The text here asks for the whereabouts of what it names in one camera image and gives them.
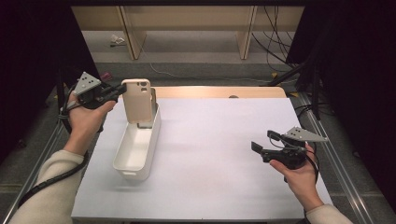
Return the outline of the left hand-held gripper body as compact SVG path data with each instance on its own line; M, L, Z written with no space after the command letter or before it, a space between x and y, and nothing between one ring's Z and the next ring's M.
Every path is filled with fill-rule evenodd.
M74 93L81 105L88 109L96 109L104 103L102 93L104 88L104 83L100 79L83 72L74 88Z

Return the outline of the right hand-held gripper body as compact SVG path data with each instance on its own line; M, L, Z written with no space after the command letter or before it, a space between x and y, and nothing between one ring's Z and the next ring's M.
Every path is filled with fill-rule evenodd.
M301 168L306 160L307 142L327 142L328 138L311 133L300 127L293 127L281 134L280 142L283 144L280 150L263 149L262 159L264 162L271 160L280 161L291 170Z

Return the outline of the beige phone case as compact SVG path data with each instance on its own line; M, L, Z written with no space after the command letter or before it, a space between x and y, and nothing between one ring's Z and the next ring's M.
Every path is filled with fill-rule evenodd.
M124 79L126 92L122 95L126 118L129 123L152 120L150 82L145 78Z

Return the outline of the white plastic bin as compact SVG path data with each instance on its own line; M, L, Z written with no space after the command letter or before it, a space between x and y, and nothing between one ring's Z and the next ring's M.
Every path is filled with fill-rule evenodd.
M128 180L149 177L162 124L160 107L153 108L153 120L143 124L127 124L113 160L113 168Z

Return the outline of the person's right hand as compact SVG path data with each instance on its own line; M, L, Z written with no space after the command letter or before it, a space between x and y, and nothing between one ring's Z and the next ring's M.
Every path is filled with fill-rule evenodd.
M305 147L307 149L307 159L304 166L299 169L290 170L280 161L270 161L270 165L287 179L290 190L302 207L304 207L304 203L308 201L320 199L316 187L317 166L314 149L308 144L306 144Z

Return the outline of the person's left hand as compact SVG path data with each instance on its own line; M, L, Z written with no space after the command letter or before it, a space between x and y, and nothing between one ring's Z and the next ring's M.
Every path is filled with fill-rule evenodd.
M113 109L115 104L115 101L108 101L94 110L84 106L73 108L69 112L72 132L64 150L83 156L99 131L107 113Z

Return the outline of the black metal stand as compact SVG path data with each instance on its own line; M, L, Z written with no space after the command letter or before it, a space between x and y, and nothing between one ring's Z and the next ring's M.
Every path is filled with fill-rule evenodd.
M284 75L275 78L270 81L267 86L274 87L286 79L299 74L294 87L297 91L306 91L308 88L311 89L311 103L314 116L317 120L320 120L320 115L318 111L318 93L319 93L319 66L316 63L312 63L306 60L304 63L297 65L292 68L289 72Z
M81 74L86 71L77 70L76 68L61 69L56 77L56 88L58 94L59 120L64 126L71 126L69 112L76 107L83 106L78 102L74 93Z

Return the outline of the crumpled white paper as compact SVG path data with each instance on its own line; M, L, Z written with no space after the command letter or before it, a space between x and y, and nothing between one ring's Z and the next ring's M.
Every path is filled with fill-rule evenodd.
M112 35L110 37L111 47L124 46L124 45L125 45L125 40L122 37L119 37L117 35Z

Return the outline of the black curtain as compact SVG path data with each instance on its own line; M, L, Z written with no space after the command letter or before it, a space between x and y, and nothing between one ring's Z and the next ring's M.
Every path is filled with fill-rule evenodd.
M321 80L332 108L396 212L396 0L299 0L290 61L304 61L330 19Z
M67 0L0 0L0 163L58 81L98 71Z

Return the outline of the light wooden table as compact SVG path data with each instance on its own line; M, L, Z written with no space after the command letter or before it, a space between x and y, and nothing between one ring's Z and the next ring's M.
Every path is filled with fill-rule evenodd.
M286 98L280 87L175 86L155 87L158 98Z

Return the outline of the light wooden desk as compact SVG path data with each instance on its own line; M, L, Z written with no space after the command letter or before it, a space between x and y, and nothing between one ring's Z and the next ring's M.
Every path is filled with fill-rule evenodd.
M82 31L122 31L133 60L148 31L233 31L240 58L248 57L254 31L297 30L302 7L73 7Z

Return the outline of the metal floor rail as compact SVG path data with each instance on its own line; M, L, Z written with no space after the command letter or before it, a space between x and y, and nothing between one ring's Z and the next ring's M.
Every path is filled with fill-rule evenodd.
M13 151L0 165L0 224L8 224L19 200L35 185L42 164L63 140L61 123L41 126L28 136L26 147Z
M302 105L311 105L311 110L307 112L307 117L310 120L312 129L315 133L328 139L327 142L321 145L359 223L374 224L373 217L368 210L367 204L363 200L356 185L353 183L347 168L342 163L336 148L333 146L332 139L322 125L321 119L317 116L318 100L311 100L306 93L301 92L299 101Z

